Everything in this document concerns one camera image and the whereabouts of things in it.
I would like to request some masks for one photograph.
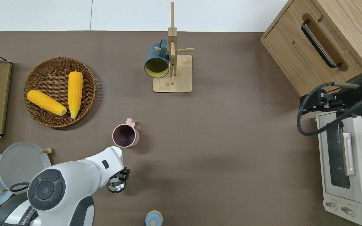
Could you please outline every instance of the oven door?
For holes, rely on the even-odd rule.
[[[336,113],[317,116],[318,128],[336,119]],[[319,135],[325,193],[362,203],[358,174],[358,142],[353,118]]]

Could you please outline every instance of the yellow corn cob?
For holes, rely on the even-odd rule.
[[[63,116],[66,113],[66,107],[41,91],[32,89],[27,93],[26,96],[27,99],[33,104],[58,116]]]
[[[80,101],[82,100],[83,75],[79,72],[70,72],[68,78],[68,107],[71,118],[78,115]]]

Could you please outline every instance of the gray plate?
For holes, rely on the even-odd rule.
[[[28,182],[43,169],[51,166],[50,160],[43,149],[34,143],[19,142],[7,148],[0,160],[0,181],[9,190],[16,183]],[[14,192],[20,194],[27,189]]]

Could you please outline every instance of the wooden cabinet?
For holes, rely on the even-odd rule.
[[[289,0],[261,41],[300,96],[346,82],[362,73],[362,0]]]

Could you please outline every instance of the wicker basket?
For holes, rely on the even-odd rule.
[[[72,71],[83,74],[82,102],[75,119],[71,118],[68,108],[68,76]],[[31,103],[26,95],[32,89],[40,90],[61,103],[68,109],[67,113],[58,116]],[[23,88],[27,113],[36,122],[52,128],[69,126],[80,120],[92,106],[95,95],[96,83],[92,72],[79,60],[69,57],[56,57],[39,64],[30,72]]]

